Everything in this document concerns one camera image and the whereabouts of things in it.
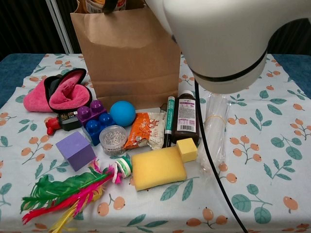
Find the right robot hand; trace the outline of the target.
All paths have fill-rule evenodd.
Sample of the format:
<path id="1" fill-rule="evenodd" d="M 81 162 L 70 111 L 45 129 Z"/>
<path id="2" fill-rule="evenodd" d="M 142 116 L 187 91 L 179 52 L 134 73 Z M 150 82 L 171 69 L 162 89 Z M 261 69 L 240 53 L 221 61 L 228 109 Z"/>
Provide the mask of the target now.
<path id="1" fill-rule="evenodd" d="M 105 0 L 102 11 L 104 14 L 110 14 L 115 10 L 118 0 Z"/>

